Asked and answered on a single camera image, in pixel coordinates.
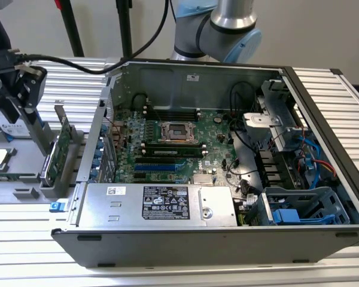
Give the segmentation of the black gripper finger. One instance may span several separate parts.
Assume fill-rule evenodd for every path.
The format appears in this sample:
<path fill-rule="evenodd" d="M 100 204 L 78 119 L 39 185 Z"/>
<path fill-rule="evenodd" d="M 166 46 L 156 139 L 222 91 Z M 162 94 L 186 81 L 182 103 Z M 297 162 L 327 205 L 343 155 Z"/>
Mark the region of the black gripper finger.
<path fill-rule="evenodd" d="M 44 93 L 47 70 L 41 66 L 16 66 L 19 72 L 14 86 L 14 97 L 22 117 L 36 117 L 36 107 Z"/>

